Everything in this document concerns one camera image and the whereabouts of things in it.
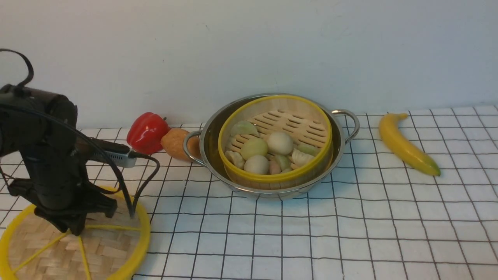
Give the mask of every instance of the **black grid lines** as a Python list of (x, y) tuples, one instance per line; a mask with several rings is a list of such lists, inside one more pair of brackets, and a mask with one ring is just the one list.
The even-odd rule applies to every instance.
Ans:
[[(246, 199), (206, 168), (156, 153), (162, 169), (140, 199), (150, 214), (151, 244), (134, 279), (493, 278), (497, 116), (493, 106), (411, 112), (400, 127), (440, 165), (442, 176), (433, 178), (385, 147), (382, 115), (359, 115), (358, 138), (330, 176), (282, 202)], [(351, 130), (349, 119), (337, 119)], [(125, 143), (127, 131), (84, 133)], [(139, 160), (123, 171), (131, 194), (150, 165)], [(97, 184), (115, 185), (102, 164), (88, 166)], [(16, 158), (2, 167), (9, 175), (24, 172)], [(4, 190), (0, 195), (3, 231), (22, 205)]]

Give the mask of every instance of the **yellow rim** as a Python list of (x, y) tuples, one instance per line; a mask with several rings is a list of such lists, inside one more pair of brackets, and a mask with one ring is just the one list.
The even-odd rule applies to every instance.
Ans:
[[(101, 187), (107, 190), (113, 190), (110, 187)], [(116, 194), (118, 197), (123, 198), (121, 193)], [(69, 234), (61, 233), (59, 237), (49, 242), (45, 247), (37, 251), (33, 256), (29, 257), (26, 261), (24, 261), (19, 267), (12, 269), (8, 263), (8, 245), (10, 243), (10, 239), (12, 238), (15, 230), (21, 224), (21, 222), (31, 213), (34, 212), (35, 206), (29, 205), (24, 210), (15, 217), (12, 222), (9, 224), (5, 232), (3, 233), (0, 239), (0, 277), (4, 280), (17, 280), (15, 273), (21, 269), (23, 266), (27, 265), (30, 261), (32, 261), (36, 256), (42, 253), (45, 249), (57, 243), (60, 239)], [(147, 215), (147, 211), (145, 208), (138, 203), (136, 206), (136, 214), (138, 215), (138, 219), (140, 220), (140, 228), (133, 227), (122, 227), (116, 225), (88, 225), (86, 229), (116, 229), (116, 230), (133, 230), (140, 231), (140, 238), (135, 247), (130, 258), (123, 264), (123, 266), (118, 269), (115, 273), (111, 274), (108, 277), (108, 280), (122, 280), (122, 279), (130, 279), (136, 270), (139, 268), (140, 264), (143, 262), (145, 255), (147, 254), (147, 249), (150, 242), (150, 223), (149, 217)], [(83, 241), (81, 237), (79, 237), (80, 243), (80, 252), (83, 257), (83, 264), (85, 267), (85, 274), (88, 280), (91, 280), (90, 271), (88, 269), (88, 262), (85, 255), (85, 249), (83, 248)]]
[[(247, 171), (244, 171), (242, 169), (237, 168), (235, 165), (233, 165), (227, 159), (227, 157), (225, 156), (225, 153), (223, 152), (224, 148), (222, 147), (222, 144), (221, 144), (221, 137), (224, 134), (224, 131), (227, 129), (228, 123), (240, 111), (244, 110), (245, 108), (247, 108), (249, 106), (252, 106), (252, 105), (254, 105), (256, 103), (268, 100), (268, 99), (277, 99), (277, 98), (296, 99), (296, 100), (299, 100), (299, 101), (302, 101), (302, 102), (305, 102), (305, 103), (309, 104), (310, 106), (314, 107), (317, 111), (319, 111), (320, 114), (323, 116), (323, 118), (325, 120), (327, 120), (326, 121), (326, 126), (327, 126), (328, 129), (327, 129), (327, 143), (326, 143), (326, 145), (322, 149), (320, 149), (320, 152), (318, 153), (318, 155), (316, 155), (316, 157), (311, 162), (309, 162), (307, 165), (302, 166), (302, 167), (300, 167), (300, 168), (298, 168), (298, 169), (296, 169), (294, 171), (286, 172), (284, 174), (259, 175), (259, 174), (250, 173), (250, 172), (247, 172)], [(251, 181), (259, 182), (259, 183), (280, 183), (280, 182), (283, 182), (283, 181), (294, 180), (294, 179), (296, 179), (296, 178), (298, 178), (298, 177), (306, 174), (311, 169), (315, 168), (315, 165), (317, 163), (319, 163), (325, 157), (325, 154), (327, 153), (327, 151), (328, 151), (328, 149), (330, 147), (330, 144), (332, 142), (331, 131), (332, 131), (332, 125), (330, 124), (330, 121), (328, 121), (327, 115), (315, 103), (313, 103), (313, 102), (311, 102), (311, 101), (309, 101), (307, 99), (304, 99), (302, 97), (293, 96), (293, 95), (267, 96), (267, 97), (262, 97), (262, 98), (256, 99), (254, 101), (251, 101), (251, 102), (249, 102), (249, 103), (241, 106), (233, 114), (231, 114), (230, 117), (228, 117), (228, 119), (225, 121), (225, 123), (221, 127), (220, 134), (218, 136), (218, 153), (220, 154), (221, 160), (222, 160), (223, 164), (225, 165), (225, 168), (228, 168), (230, 171), (232, 171), (233, 173), (235, 173), (238, 176), (241, 176), (241, 177), (247, 178), (247, 179), (249, 179)]]

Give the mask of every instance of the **black cable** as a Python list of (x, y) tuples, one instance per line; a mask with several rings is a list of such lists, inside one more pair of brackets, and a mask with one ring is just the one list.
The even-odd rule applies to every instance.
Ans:
[(10, 178), (12, 178), (12, 176), (5, 174), (1, 168), (1, 165), (0, 165), (0, 173), (1, 173), (1, 176), (3, 177), (3, 181), (5, 182), (5, 186), (8, 186), (8, 181), (7, 181), (7, 178), (5, 178), (5, 176), (8, 176)]
[(114, 174), (116, 175), (116, 178), (118, 179), (119, 187), (118, 187), (117, 191), (115, 191), (115, 192), (109, 192), (107, 190), (99, 188), (100, 191), (102, 193), (106, 193), (106, 194), (114, 194), (114, 193), (119, 192), (120, 190), (123, 191), (123, 196), (124, 196), (124, 200), (126, 202), (126, 206), (128, 208), (129, 215), (131, 217), (134, 216), (135, 211), (134, 211), (134, 208), (133, 208), (132, 203), (131, 203), (131, 199), (130, 199), (130, 195), (128, 193), (128, 189), (126, 188), (125, 179), (123, 178), (123, 174), (121, 174), (121, 171), (118, 169), (118, 167), (116, 166), (116, 164), (111, 160), (111, 158), (106, 154), (106, 152), (102, 148), (100, 148), (97, 144), (95, 144), (90, 138), (88, 138), (83, 133), (79, 132), (74, 127), (72, 127), (72, 126), (66, 124), (65, 122), (63, 122), (63, 121), (61, 121), (61, 120), (59, 120), (57, 118), (54, 118), (51, 115), (48, 115), (46, 113), (35, 111), (35, 110), (32, 110), (32, 109), (26, 109), (26, 108), (23, 108), (23, 107), (17, 107), (17, 106), (13, 106), (13, 105), (8, 105), (8, 104), (0, 104), (0, 108), (4, 108), (4, 109), (7, 109), (7, 110), (13, 110), (13, 111), (22, 112), (22, 113), (26, 113), (26, 114), (29, 114), (29, 115), (35, 115), (35, 116), (38, 116), (38, 117), (45, 118), (45, 119), (47, 119), (47, 120), (49, 120), (49, 121), (51, 121), (53, 123), (56, 123), (58, 125), (63, 126), (64, 128), (66, 128), (66, 129), (70, 130), (71, 132), (75, 133), (77, 136), (81, 137), (86, 143), (88, 143), (90, 146), (92, 146), (104, 158), (104, 160), (111, 167), (111, 169), (114, 171)]
[(157, 174), (157, 172), (159, 171), (159, 168), (161, 167), (161, 163), (154, 157), (148, 155), (148, 154), (143, 154), (143, 153), (139, 153), (139, 152), (135, 152), (135, 151), (132, 151), (129, 153), (129, 156), (131, 158), (135, 158), (135, 157), (139, 157), (139, 158), (145, 158), (145, 159), (149, 159), (149, 160), (152, 160), (155, 162), (156, 164), (156, 168), (154, 169), (154, 171), (149, 175), (149, 177), (143, 182), (142, 186), (140, 186), (137, 190), (136, 190), (136, 193), (135, 193), (135, 197), (133, 198), (133, 210), (135, 211), (136, 210), (136, 205), (138, 203), (138, 198), (140, 197), (140, 195), (142, 194), (143, 192), (143, 189), (145, 189), (145, 186), (147, 186), (147, 184), (149, 184), (149, 182), (152, 180), (152, 178), (154, 178), (154, 176)]
[(24, 54), (22, 54), (20, 52), (17, 52), (15, 50), (11, 50), (11, 49), (0, 49), (0, 52), (3, 52), (3, 51), (13, 52), (15, 54), (18, 54), (20, 57), (22, 57), (24, 59), (24, 62), (26, 63), (26, 66), (28, 67), (28, 76), (26, 77), (26, 79), (24, 79), (24, 81), (18, 83), (17, 86), (15, 86), (16, 89), (23, 88), (25, 85), (27, 85), (33, 79), (33, 76), (34, 76), (33, 65), (31, 65), (31, 62), (29, 61), (29, 59)]

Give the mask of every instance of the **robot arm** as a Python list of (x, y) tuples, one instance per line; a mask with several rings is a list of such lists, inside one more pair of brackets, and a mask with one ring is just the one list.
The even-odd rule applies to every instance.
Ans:
[(0, 89), (0, 157), (19, 151), (30, 178), (15, 179), (7, 186), (9, 193), (34, 204), (35, 215), (59, 231), (69, 229), (78, 236), (88, 213), (111, 218), (117, 208), (117, 202), (104, 195), (114, 192), (89, 181), (86, 162), (92, 159), (111, 165), (133, 216), (139, 192), (132, 205), (116, 163), (133, 167), (137, 157), (148, 156), (77, 131), (77, 107), (63, 95), (24, 87), (33, 77), (32, 67), (24, 55), (15, 53), (25, 60), (29, 75), (17, 86)]

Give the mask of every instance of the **yellow steamer rim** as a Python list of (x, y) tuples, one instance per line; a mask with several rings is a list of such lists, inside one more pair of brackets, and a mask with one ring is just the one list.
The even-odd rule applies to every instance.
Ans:
[[(107, 186), (101, 186), (101, 188), (104, 188), (106, 190), (114, 190), (111, 187)], [(37, 259), (41, 256), (43, 256), (47, 251), (50, 249), (54, 249), (57, 244), (64, 240), (65, 238), (71, 237), (72, 239), (76, 239), (77, 242), (79, 243), (79, 248), (78, 250), (75, 250), (75, 254), (78, 254), (77, 251), (79, 251), (79, 254), (81, 255), (82, 258), (82, 263), (83, 263), (83, 271), (80, 271), (78, 269), (77, 275), (75, 276), (70, 276), (70, 275), (51, 275), (45, 273), (38, 273), (36, 275), (36, 279), (46, 279), (47, 277), (50, 279), (86, 279), (86, 280), (91, 280), (91, 279), (103, 279), (103, 274), (100, 273), (100, 271), (94, 271), (94, 264), (90, 263), (89, 256), (87, 256), (87, 252), (85, 250), (85, 245), (87, 245), (86, 235), (85, 233), (88, 232), (93, 232), (93, 231), (132, 231), (132, 232), (137, 232), (138, 233), (138, 240), (136, 241), (136, 245), (134, 248), (129, 248), (132, 252), (130, 252), (127, 255), (126, 261), (117, 269), (113, 270), (111, 273), (105, 273), (107, 274), (105, 276), (105, 279), (108, 280), (123, 280), (123, 279), (131, 279), (133, 275), (136, 273), (136, 271), (139, 269), (140, 265), (142, 264), (143, 260), (145, 259), (145, 256), (147, 255), (147, 249), (149, 247), (149, 242), (150, 242), (150, 222), (149, 222), (149, 217), (147, 214), (147, 211), (145, 207), (139, 202), (136, 206), (136, 213), (135, 213), (135, 226), (121, 226), (118, 224), (115, 224), (116, 221), (114, 219), (117, 216), (125, 216), (127, 214), (127, 209), (125, 206), (124, 202), (124, 197), (121, 192), (111, 195), (111, 197), (117, 198), (118, 199), (118, 210), (115, 214), (115, 217), (112, 219), (107, 219), (103, 218), (104, 221), (109, 221), (109, 224), (98, 224), (100, 219), (92, 221), (93, 218), (96, 217), (104, 217), (104, 215), (99, 214), (99, 213), (92, 213), (91, 216), (93, 218), (87, 217), (87, 221), (90, 219), (90, 222), (86, 225), (86, 228), (82, 235), (78, 237), (71, 236), (70, 231), (68, 230), (66, 233), (59, 233), (58, 230), (55, 229), (49, 222), (46, 222), (42, 218), (39, 218), (34, 215), (34, 209), (35, 206), (33, 204), (30, 204), (27, 206), (23, 211), (21, 211), (14, 219), (13, 221), (7, 226), (7, 229), (3, 233), (1, 239), (0, 239), (0, 279), (4, 280), (17, 280), (18, 275), (16, 275), (22, 268), (30, 265), (31, 263), (36, 263)], [(44, 232), (37, 232), (39, 229), (43, 229), (44, 226), (48, 225), (47, 229), (48, 232), (54, 232), (56, 235), (55, 238), (51, 239), (47, 244), (44, 246), (40, 246), (39, 249), (36, 249), (33, 254), (29, 254), (25, 256), (23, 260), (21, 260), (20, 265), (14, 265), (9, 261), (9, 253), (10, 250), (12, 250), (11, 246), (11, 241), (16, 238), (16, 232), (18, 229), (25, 227), (26, 226), (26, 221), (27, 220), (33, 220), (33, 219), (39, 219), (41, 223), (38, 226), (38, 229), (33, 228), (33, 233), (31, 235), (35, 235), (33, 237), (33, 240), (36, 240), (36, 235), (40, 236), (40, 234), (46, 233), (47, 230)]]
[[(261, 105), (262, 103), (267, 103), (269, 101), (275, 100), (275, 99), (287, 99), (291, 101), (297, 101), (297, 102), (302, 102), (310, 106), (313, 110), (316, 111), (318, 115), (320, 115), (322, 119), (321, 125), (325, 127), (325, 144), (322, 148), (320, 148), (320, 152), (315, 156), (315, 158), (307, 163), (306, 165), (296, 168), (293, 171), (286, 172), (283, 174), (274, 174), (274, 175), (260, 175), (260, 174), (254, 174), (247, 172), (245, 170), (237, 168), (235, 165), (233, 165), (225, 156), (225, 146), (227, 145), (228, 141), (230, 140), (230, 130), (232, 126), (236, 123), (235, 119), (237, 118), (237, 122), (241, 121), (242, 119), (238, 118), (240, 113), (243, 113), (246, 111), (248, 108), (252, 106), (257, 106)], [(299, 113), (299, 108), (271, 108), (272, 110), (289, 110), (290, 113), (298, 114)], [(330, 152), (330, 147), (332, 145), (332, 125), (330, 123), (330, 120), (328, 116), (325, 114), (325, 112), (318, 107), (315, 103), (311, 102), (310, 100), (307, 100), (302, 97), (294, 96), (294, 95), (277, 95), (277, 96), (268, 96), (268, 97), (262, 97), (259, 99), (256, 99), (254, 101), (251, 101), (240, 108), (238, 108), (230, 117), (227, 118), (225, 123), (223, 124), (220, 134), (218, 137), (218, 152), (220, 154), (221, 160), (225, 166), (225, 169), (230, 177), (230, 173), (232, 172), (233, 174), (243, 177), (247, 180), (253, 181), (253, 182), (258, 182), (258, 183), (282, 183), (285, 181), (291, 181), (291, 180), (296, 180), (299, 177), (311, 172), (316, 166), (324, 160), (324, 158), (329, 154)]]

